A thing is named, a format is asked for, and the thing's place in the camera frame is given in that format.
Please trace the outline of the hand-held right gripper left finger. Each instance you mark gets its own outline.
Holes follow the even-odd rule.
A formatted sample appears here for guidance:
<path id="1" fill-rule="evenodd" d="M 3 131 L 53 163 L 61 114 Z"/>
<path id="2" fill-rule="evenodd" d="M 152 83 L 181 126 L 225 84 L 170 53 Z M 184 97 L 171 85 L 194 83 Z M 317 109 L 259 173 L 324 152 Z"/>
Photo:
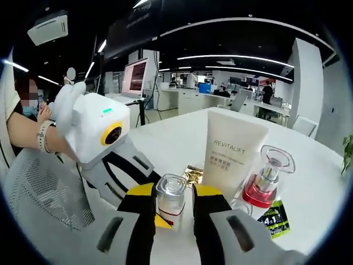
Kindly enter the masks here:
<path id="1" fill-rule="evenodd" d="M 83 264 L 150 264 L 156 233 L 154 183 L 131 188 L 117 210 L 85 231 Z"/>

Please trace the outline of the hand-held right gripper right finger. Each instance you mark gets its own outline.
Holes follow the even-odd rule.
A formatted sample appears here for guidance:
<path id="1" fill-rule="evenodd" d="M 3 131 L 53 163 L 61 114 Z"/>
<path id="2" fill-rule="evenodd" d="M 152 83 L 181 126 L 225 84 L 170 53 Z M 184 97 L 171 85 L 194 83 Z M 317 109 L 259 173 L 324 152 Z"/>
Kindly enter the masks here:
<path id="1" fill-rule="evenodd" d="M 212 187 L 192 187 L 194 235 L 202 264 L 278 264 L 279 247 L 262 224 L 232 209 Z"/>

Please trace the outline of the person's left hand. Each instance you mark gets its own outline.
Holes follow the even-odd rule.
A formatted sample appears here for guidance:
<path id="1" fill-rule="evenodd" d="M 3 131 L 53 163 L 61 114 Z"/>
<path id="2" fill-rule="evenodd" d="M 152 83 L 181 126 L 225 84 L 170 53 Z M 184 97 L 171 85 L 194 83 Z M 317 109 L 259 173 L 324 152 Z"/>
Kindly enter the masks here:
<path id="1" fill-rule="evenodd" d="M 67 157 L 69 157 L 74 162 L 79 162 L 77 156 L 72 151 L 68 142 L 63 136 L 59 136 L 57 128 L 50 126 L 50 132 L 48 132 L 47 136 L 47 147 L 50 151 L 64 153 Z"/>

